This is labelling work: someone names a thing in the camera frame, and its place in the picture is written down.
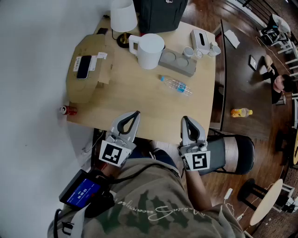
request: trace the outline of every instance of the display screen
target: display screen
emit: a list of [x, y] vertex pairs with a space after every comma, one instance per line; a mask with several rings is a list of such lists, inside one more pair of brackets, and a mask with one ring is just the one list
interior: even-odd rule
[[67, 200], [70, 204], [77, 207], [84, 207], [86, 202], [93, 197], [100, 186], [89, 179], [84, 179], [84, 181], [76, 188], [70, 198]]

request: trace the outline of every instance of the soda can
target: soda can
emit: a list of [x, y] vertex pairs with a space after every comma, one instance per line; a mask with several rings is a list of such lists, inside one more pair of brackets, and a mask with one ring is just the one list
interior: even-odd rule
[[76, 115], [78, 112], [78, 110], [76, 109], [76, 107], [73, 106], [62, 106], [60, 107], [60, 113], [63, 115], [70, 115], [70, 116], [74, 116]]

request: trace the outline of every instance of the gray chair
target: gray chair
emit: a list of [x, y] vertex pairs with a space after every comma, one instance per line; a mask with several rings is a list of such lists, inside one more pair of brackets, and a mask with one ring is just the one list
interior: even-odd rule
[[[224, 135], [213, 129], [217, 135], [207, 138], [207, 150], [210, 151], [210, 168], [199, 171], [200, 175], [210, 172], [230, 173], [230, 174], [247, 174], [253, 167], [255, 147], [252, 140], [242, 135]], [[224, 169], [225, 166], [225, 144], [224, 138], [234, 137], [238, 147], [238, 161], [235, 172], [229, 172]]]

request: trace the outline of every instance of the dark wooden table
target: dark wooden table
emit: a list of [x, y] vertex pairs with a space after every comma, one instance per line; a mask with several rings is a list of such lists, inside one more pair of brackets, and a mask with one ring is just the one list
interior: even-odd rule
[[[240, 44], [235, 48], [224, 32], [231, 30], [235, 33]], [[271, 130], [271, 85], [263, 81], [258, 70], [264, 63], [266, 51], [254, 39], [221, 20], [221, 24], [213, 32], [223, 41], [222, 58], [224, 60], [224, 95], [221, 119], [212, 123], [212, 128], [224, 132], [241, 134], [251, 138], [268, 140]], [[250, 55], [257, 61], [257, 70], [249, 65]], [[253, 114], [247, 118], [233, 118], [232, 109], [248, 108]]]

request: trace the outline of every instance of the black backpack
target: black backpack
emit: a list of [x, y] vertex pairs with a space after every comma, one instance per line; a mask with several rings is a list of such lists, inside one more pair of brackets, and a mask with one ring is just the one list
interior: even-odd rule
[[134, 0], [140, 12], [141, 33], [174, 31], [178, 28], [188, 0]]

